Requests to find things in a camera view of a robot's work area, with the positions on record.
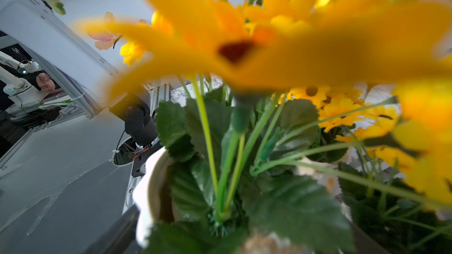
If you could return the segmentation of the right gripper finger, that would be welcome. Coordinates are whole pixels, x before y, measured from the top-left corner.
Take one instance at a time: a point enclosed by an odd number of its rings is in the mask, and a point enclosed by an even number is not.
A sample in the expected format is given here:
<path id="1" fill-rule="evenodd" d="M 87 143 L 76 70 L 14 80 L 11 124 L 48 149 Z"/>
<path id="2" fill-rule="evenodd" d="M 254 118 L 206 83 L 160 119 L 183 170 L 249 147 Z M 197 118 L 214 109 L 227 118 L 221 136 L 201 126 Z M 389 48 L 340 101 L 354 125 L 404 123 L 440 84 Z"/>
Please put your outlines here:
<path id="1" fill-rule="evenodd" d="M 135 240 L 135 233 L 140 212 L 133 205 L 83 254 L 123 254 Z"/>

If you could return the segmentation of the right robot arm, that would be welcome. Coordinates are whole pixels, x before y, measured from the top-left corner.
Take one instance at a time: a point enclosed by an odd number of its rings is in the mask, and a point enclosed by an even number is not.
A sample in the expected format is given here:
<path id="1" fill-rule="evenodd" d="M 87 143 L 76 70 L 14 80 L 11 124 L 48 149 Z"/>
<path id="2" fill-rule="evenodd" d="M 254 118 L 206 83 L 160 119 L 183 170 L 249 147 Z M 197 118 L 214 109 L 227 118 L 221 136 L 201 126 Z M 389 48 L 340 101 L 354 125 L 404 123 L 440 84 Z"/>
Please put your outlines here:
<path id="1" fill-rule="evenodd" d="M 1 252 L 137 252 L 134 165 L 113 155 L 128 135 L 105 104 L 120 73 L 43 0 L 1 0 L 1 46 L 19 44 L 80 109 L 29 129 L 1 158 Z"/>

